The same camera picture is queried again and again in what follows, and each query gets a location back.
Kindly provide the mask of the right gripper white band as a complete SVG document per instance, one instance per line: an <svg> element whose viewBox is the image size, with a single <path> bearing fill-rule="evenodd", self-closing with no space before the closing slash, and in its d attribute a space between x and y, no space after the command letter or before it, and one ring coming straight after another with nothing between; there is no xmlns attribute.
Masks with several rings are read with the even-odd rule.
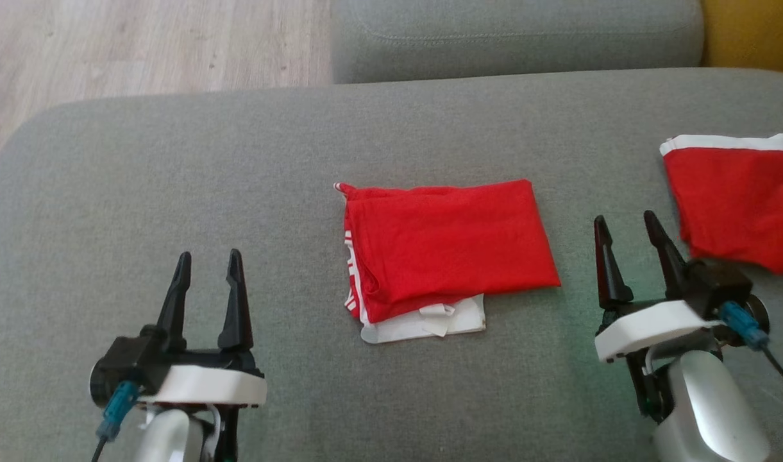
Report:
<svg viewBox="0 0 783 462"><path fill-rule="evenodd" d="M603 363L619 359L621 354L631 354L723 324L719 319L703 319L687 302L678 300L684 297L686 262L654 211L646 210L643 218L650 243L656 249L661 264L666 299L672 301L658 302L621 316L597 334L594 347ZM631 304L634 293L623 280L612 249L613 239L602 214L594 219L593 228L599 306L606 312L615 312L619 307Z"/></svg>

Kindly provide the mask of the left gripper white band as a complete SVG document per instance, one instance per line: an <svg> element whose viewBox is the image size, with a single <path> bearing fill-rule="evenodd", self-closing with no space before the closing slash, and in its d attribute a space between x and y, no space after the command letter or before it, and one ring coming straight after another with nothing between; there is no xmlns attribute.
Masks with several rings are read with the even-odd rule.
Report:
<svg viewBox="0 0 783 462"><path fill-rule="evenodd" d="M186 351L184 304L191 269L190 252L181 253L156 323L158 330L165 334L165 352ZM230 252L226 281L230 292L223 329L217 339L221 350L203 349L178 357L155 392L141 393L140 403L217 407L257 407L266 403L265 375L257 368L250 351L253 333L248 290L242 255L236 248Z"/></svg>

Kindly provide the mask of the red and white jersey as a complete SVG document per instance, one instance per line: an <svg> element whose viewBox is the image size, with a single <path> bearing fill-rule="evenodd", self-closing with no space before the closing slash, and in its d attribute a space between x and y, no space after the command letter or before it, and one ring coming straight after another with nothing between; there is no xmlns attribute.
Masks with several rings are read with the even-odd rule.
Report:
<svg viewBox="0 0 783 462"><path fill-rule="evenodd" d="M345 204L344 306L367 344L482 332L486 295L561 286L526 179L333 187Z"/></svg>

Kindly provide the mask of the grey sofa seat cushion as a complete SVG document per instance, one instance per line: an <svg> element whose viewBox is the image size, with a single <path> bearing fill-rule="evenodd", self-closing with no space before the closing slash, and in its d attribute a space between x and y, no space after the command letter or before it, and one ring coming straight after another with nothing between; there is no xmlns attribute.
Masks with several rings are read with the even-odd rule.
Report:
<svg viewBox="0 0 783 462"><path fill-rule="evenodd" d="M696 67L700 0L332 0L335 83Z"/></svg>

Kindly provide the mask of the yellow sofa back cushion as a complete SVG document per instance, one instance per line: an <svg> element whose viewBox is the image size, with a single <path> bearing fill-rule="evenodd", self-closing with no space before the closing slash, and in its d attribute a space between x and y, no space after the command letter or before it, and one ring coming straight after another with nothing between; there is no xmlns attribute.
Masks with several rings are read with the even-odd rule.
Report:
<svg viewBox="0 0 783 462"><path fill-rule="evenodd" d="M783 73L783 0L701 0L705 67Z"/></svg>

